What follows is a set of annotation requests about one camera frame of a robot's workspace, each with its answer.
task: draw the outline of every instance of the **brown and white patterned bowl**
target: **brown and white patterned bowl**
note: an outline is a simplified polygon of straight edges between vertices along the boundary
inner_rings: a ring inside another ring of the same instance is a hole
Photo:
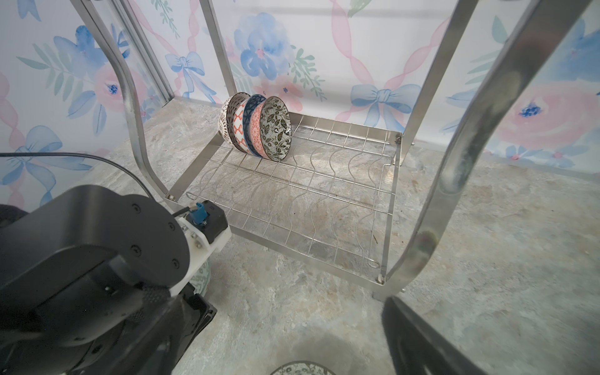
[[[250,119],[250,141],[260,156],[265,159],[269,159],[269,156],[266,154],[265,149],[263,148],[262,139],[260,138],[260,113],[264,105],[265,102],[260,103],[254,112],[252,112],[252,118]]]
[[[272,161],[281,161],[290,151],[292,125],[283,100],[269,97],[260,111],[260,138],[265,153]]]
[[[238,148],[251,154],[252,152],[250,152],[248,145],[246,145],[246,140],[244,139],[244,123],[242,122],[244,117],[244,109],[246,108],[248,99],[244,100],[242,104],[240,104],[235,110],[235,114],[233,115],[233,136],[235,138],[234,142],[238,145]]]
[[[248,98],[250,98],[250,95],[245,92],[239,92],[230,97],[221,107],[221,114],[219,116],[219,131],[225,140],[225,143],[240,151],[243,151],[243,149],[238,145],[237,141],[235,141],[235,135],[233,133],[233,116],[235,115],[235,110]]]

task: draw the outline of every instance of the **pink flower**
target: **pink flower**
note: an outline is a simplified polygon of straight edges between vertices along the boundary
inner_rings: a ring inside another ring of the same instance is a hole
[[[142,76],[131,71],[133,76],[133,83],[136,86],[136,92],[138,100],[141,102],[142,98],[146,97],[146,85]],[[116,74],[109,64],[104,65],[95,76],[96,85],[94,86],[94,92],[96,93],[96,99],[107,109],[115,112],[123,112],[125,107],[123,105],[123,95],[121,92],[121,86],[119,80],[116,78]]]
[[[298,98],[302,98],[302,91],[294,83],[290,82],[287,76],[279,76],[275,82],[263,80],[262,86],[255,86],[254,90],[265,97],[279,97],[286,104],[287,109],[300,112],[302,103]]]
[[[595,128],[598,96],[575,82],[527,88],[506,114],[496,136],[528,149],[570,145]]]

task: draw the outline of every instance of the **blue connector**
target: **blue connector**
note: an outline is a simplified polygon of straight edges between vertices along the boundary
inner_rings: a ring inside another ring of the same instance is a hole
[[[198,206],[198,209],[190,212],[190,215],[194,221],[194,224],[200,225],[206,220],[208,214],[206,213],[206,210],[204,209],[204,205],[202,203],[196,203],[196,206]]]

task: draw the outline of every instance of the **pink patterned bowl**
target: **pink patterned bowl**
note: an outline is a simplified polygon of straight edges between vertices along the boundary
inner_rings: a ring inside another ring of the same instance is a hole
[[[264,105],[265,102],[260,103],[254,112],[252,112],[252,118],[250,119],[250,141],[260,156],[270,160],[263,148],[262,139],[260,138],[260,113]]]
[[[219,132],[225,140],[225,143],[231,147],[235,147],[240,151],[243,151],[243,149],[235,140],[235,135],[233,133],[233,116],[235,114],[235,110],[238,109],[240,104],[242,104],[242,102],[248,98],[250,98],[250,95],[246,94],[245,92],[239,92],[230,97],[221,107],[221,114],[219,116]]]
[[[235,136],[235,143],[238,145],[238,148],[244,152],[252,154],[246,145],[246,140],[244,139],[244,123],[242,122],[244,117],[244,109],[246,108],[247,103],[248,99],[244,100],[242,104],[240,104],[240,106],[235,110],[235,114],[233,115],[233,135]]]

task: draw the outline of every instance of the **metal post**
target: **metal post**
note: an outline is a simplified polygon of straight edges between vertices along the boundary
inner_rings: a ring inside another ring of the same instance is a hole
[[[429,109],[429,105],[436,94],[437,88],[442,81],[442,77],[446,73],[446,69],[450,64],[450,60],[454,56],[454,51],[458,46],[458,42],[463,37],[464,30],[469,24],[473,10],[477,6],[478,0],[458,0],[456,8],[452,12],[448,27],[444,33],[444,37],[440,42],[440,47],[437,50],[436,56],[433,58],[433,63],[429,68],[419,97],[416,100],[415,107],[410,114],[409,121],[406,124],[406,129],[402,134],[402,151],[400,154],[400,164],[404,161],[406,154],[415,140],[416,132],[419,130],[425,114]]]
[[[225,52],[225,44],[223,43],[223,37],[221,36],[221,30],[219,29],[219,23],[217,22],[215,7],[212,4],[212,0],[200,0],[200,6],[202,7],[202,13],[204,13],[208,34],[211,36],[212,46],[217,54],[217,60],[221,67],[221,74],[225,80],[225,87],[227,87],[227,92],[231,97],[237,93],[238,90],[235,87],[235,80],[233,79],[233,73],[229,66],[227,53]]]
[[[120,21],[123,23],[125,32],[129,42],[133,44],[136,50],[140,53],[140,57],[148,72],[152,76],[154,83],[156,84],[159,93],[163,97],[165,103],[168,103],[175,97],[171,85],[164,75],[163,69],[146,38],[146,34],[142,29],[142,26],[137,21],[136,15],[131,9],[131,5],[128,0],[109,0],[109,4],[115,10],[119,16]]]
[[[531,2],[461,119],[404,254],[375,298],[397,294],[423,270],[488,139],[589,3]]]
[[[148,152],[146,151],[146,138],[144,136],[144,128],[142,125],[142,116],[140,114],[140,103],[137,98],[136,86],[133,83],[133,78],[125,59],[119,51],[119,47],[113,40],[109,30],[104,25],[100,15],[94,8],[91,0],[71,0],[71,4],[83,20],[83,23],[88,27],[96,43],[106,55],[112,68],[115,71],[123,103],[125,104],[125,118],[127,120],[127,128],[129,129],[129,139],[131,141],[131,150],[133,157],[136,160],[142,175],[148,180],[148,183],[161,196],[167,193],[167,188],[164,186],[160,178],[154,173],[148,160]]]

